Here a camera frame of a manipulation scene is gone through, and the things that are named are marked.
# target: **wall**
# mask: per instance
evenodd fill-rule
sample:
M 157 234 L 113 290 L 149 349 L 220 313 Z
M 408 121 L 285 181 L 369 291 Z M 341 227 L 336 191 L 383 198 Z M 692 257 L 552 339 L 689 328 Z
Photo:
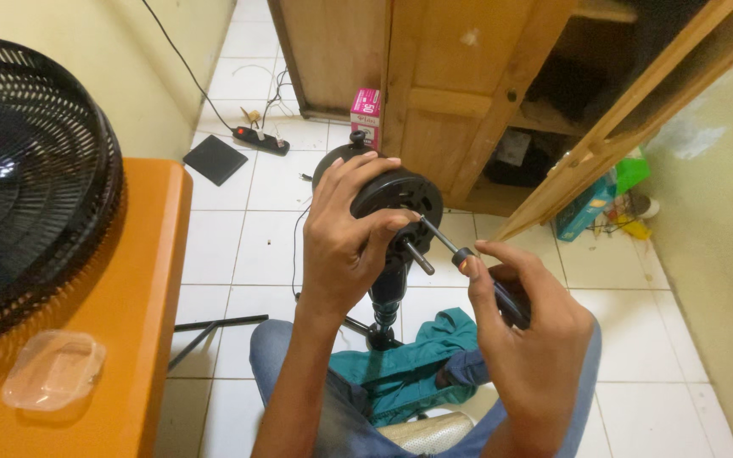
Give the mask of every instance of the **wall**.
M 733 432 L 733 68 L 646 146 L 653 240 Z
M 148 0 L 207 90 L 235 0 Z M 125 156 L 180 160 L 200 93 L 141 0 L 0 0 L 0 38 L 40 51 L 84 85 Z

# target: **screwdriver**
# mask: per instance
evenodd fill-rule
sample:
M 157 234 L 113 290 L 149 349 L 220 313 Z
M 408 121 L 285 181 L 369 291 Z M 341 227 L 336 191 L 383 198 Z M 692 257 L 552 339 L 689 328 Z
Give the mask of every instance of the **screwdriver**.
M 474 252 L 467 247 L 458 249 L 454 246 L 454 244 L 451 243 L 451 240 L 445 238 L 445 235 L 438 231 L 432 222 L 427 220 L 423 215 L 420 216 L 420 221 L 426 225 L 426 227 L 428 227 L 428 229 L 432 231 L 441 242 L 443 242 L 443 245 L 453 253 L 451 263 L 456 265 L 460 271 L 463 270 L 463 264 L 469 256 L 476 256 Z M 497 299 L 497 308 L 499 308 L 499 311 L 503 312 L 503 317 L 509 326 L 511 324 L 515 324 L 517 328 L 522 330 L 530 327 L 530 304 L 520 303 L 519 300 L 517 300 L 496 280 L 494 280 L 494 297 Z

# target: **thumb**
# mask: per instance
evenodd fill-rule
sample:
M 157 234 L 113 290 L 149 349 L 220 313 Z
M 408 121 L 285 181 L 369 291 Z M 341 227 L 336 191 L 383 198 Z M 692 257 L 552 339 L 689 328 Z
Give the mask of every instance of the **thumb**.
M 368 222 L 370 226 L 369 238 L 361 254 L 361 265 L 368 270 L 379 270 L 378 266 L 383 269 L 386 263 L 386 248 L 389 246 L 389 242 L 409 222 L 408 216 L 397 211 L 384 212 L 381 210 L 372 213 Z
M 507 332 L 503 317 L 499 314 L 494 297 L 494 280 L 488 273 L 483 261 L 477 256 L 469 256 L 462 273 L 468 277 L 468 300 L 474 307 L 476 326 L 480 332 Z

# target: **black fan grille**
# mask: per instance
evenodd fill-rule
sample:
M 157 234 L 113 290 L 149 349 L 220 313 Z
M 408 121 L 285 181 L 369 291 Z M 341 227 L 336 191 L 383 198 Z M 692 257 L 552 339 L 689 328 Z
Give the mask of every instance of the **black fan grille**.
M 83 267 L 122 183 L 117 140 L 83 87 L 0 40 L 0 333 Z

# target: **hand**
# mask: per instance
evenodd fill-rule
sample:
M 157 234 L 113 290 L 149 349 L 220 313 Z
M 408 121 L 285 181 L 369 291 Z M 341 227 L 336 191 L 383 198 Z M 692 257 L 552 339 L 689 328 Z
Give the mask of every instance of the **hand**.
M 369 151 L 346 163 L 336 159 L 322 175 L 304 226 L 305 273 L 298 306 L 313 319 L 338 328 L 383 270 L 395 233 L 420 220 L 408 209 L 382 209 L 360 219 L 350 213 L 365 183 L 400 165 L 396 157 L 379 158 Z
M 503 264 L 487 269 L 470 257 L 463 274 L 477 320 L 477 342 L 522 449 L 557 451 L 570 424 L 594 319 L 534 254 L 478 240 L 476 249 Z M 530 328 L 505 325 L 491 277 L 531 301 Z

